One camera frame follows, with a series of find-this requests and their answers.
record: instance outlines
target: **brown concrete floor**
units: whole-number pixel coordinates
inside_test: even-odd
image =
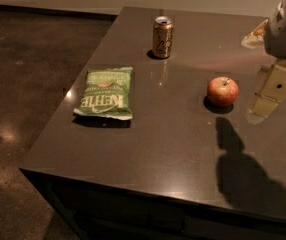
[[[111,19],[0,10],[0,240],[78,239],[18,167]]]

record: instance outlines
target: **can top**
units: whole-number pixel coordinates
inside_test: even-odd
[[[155,22],[161,25],[169,25],[172,23],[172,19],[167,16],[159,16],[155,19]]]

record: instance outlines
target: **apple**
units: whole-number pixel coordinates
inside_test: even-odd
[[[217,77],[207,85],[207,98],[217,107],[225,108],[233,104],[239,95],[239,87],[229,77]]]

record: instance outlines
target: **bag of chips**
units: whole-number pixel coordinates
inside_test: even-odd
[[[133,68],[122,67],[104,70],[89,69],[86,87],[74,114],[130,120],[130,80]]]

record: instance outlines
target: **can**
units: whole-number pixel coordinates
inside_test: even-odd
[[[166,59],[171,55],[173,21],[167,16],[160,16],[153,24],[153,54],[157,58]]]

